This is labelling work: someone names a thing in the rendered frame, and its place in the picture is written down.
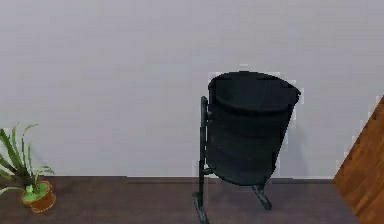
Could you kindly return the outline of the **black bin on stand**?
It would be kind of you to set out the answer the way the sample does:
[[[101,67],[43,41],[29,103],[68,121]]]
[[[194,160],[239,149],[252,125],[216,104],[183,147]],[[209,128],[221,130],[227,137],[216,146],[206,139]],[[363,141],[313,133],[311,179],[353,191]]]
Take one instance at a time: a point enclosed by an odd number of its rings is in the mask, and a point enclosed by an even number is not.
[[[198,190],[192,194],[199,224],[210,224],[204,208],[204,178],[250,186],[266,210],[264,193],[301,91],[270,74],[226,72],[208,84],[200,101]]]

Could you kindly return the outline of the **green house plant brown pot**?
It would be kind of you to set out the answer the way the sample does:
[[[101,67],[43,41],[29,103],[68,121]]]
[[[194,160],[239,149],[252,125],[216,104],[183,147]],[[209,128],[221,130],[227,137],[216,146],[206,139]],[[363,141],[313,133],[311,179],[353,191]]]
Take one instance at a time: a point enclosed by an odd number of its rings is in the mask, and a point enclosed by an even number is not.
[[[25,127],[21,142],[17,143],[17,126],[7,133],[0,128],[0,146],[5,148],[8,158],[0,152],[0,177],[13,181],[14,185],[0,188],[0,196],[11,190],[21,192],[21,202],[34,213],[43,213],[53,207],[57,197],[53,185],[43,180],[45,174],[55,174],[55,171],[46,165],[34,167],[32,164],[32,143],[26,142],[26,133],[36,127],[31,124]]]

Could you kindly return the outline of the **brown wooden furniture panel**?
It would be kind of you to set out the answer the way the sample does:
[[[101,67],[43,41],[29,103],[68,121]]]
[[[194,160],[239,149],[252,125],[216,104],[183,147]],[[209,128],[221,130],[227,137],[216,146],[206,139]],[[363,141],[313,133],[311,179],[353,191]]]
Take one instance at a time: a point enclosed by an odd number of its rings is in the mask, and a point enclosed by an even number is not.
[[[333,183],[360,224],[384,224],[384,95]]]

